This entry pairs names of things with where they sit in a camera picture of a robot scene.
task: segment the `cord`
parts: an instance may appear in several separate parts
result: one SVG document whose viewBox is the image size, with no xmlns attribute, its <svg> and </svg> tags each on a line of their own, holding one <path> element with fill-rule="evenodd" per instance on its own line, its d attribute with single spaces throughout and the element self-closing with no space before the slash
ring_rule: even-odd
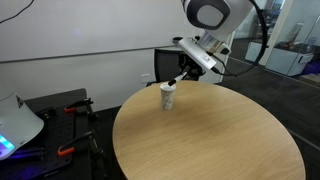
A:
<svg viewBox="0 0 320 180">
<path fill-rule="evenodd" d="M 264 55 L 266 49 L 268 48 L 268 46 L 267 46 L 267 43 L 268 43 L 268 27 L 267 27 L 266 21 L 264 19 L 264 16 L 262 14 L 263 10 L 261 10 L 259 8 L 258 4 L 254 0 L 249 0 L 249 1 L 255 7 L 257 15 L 258 15 L 258 18 L 259 18 L 259 21 L 260 21 L 260 24 L 261 24 L 262 46 L 261 46 L 260 52 L 259 52 L 255 62 L 252 63 L 252 65 L 248 69 L 246 69 L 246 70 L 244 70 L 242 72 L 239 72 L 239 73 L 231 73 L 230 71 L 227 70 L 226 64 L 221 59 L 219 59 L 218 57 L 212 55 L 216 60 L 218 60 L 220 63 L 222 63 L 225 71 L 227 72 L 227 73 L 221 73 L 217 68 L 212 67 L 211 70 L 213 72 L 217 73 L 217 74 L 220 74 L 220 75 L 223 75 L 223 76 L 234 76 L 234 77 L 237 77 L 237 76 L 240 76 L 240 75 L 243 75 L 243 74 L 249 72 L 251 69 L 253 69 L 255 66 L 257 66 L 259 64 L 259 61 L 261 60 L 261 58 Z"/>
<path fill-rule="evenodd" d="M 29 5 L 26 6 L 25 8 L 23 8 L 20 12 L 18 12 L 18 14 L 14 15 L 14 16 L 12 16 L 12 17 L 10 17 L 10 18 L 7 18 L 7 19 L 4 19 L 4 20 L 0 21 L 0 24 L 2 24 L 2 23 L 4 23 L 4 22 L 6 22 L 6 21 L 9 21 L 10 19 L 13 19 L 13 18 L 19 16 L 24 10 L 28 9 L 28 8 L 33 4 L 33 2 L 34 2 L 34 0 L 31 0 L 31 2 L 29 3 Z"/>
</svg>

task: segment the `office chair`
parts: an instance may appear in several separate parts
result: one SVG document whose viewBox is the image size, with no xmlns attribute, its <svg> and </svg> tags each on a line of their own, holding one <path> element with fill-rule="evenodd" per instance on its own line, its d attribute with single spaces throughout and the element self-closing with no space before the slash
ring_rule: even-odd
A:
<svg viewBox="0 0 320 180">
<path fill-rule="evenodd" d="M 199 77 L 205 72 L 183 51 L 177 50 L 154 50 L 154 72 L 155 82 L 149 82 L 147 86 L 153 83 L 171 81 L 179 76 L 186 66 L 190 66 L 190 73 L 184 78 L 185 80 L 198 81 Z"/>
</svg>

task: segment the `paper cup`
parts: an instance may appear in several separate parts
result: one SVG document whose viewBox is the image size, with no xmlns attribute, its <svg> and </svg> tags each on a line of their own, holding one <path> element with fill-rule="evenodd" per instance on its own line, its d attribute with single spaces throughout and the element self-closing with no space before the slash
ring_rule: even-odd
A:
<svg viewBox="0 0 320 180">
<path fill-rule="evenodd" d="M 165 110 L 172 109 L 176 85 L 169 86 L 168 83 L 162 83 L 160 85 L 160 89 L 161 89 L 162 108 Z"/>
</svg>

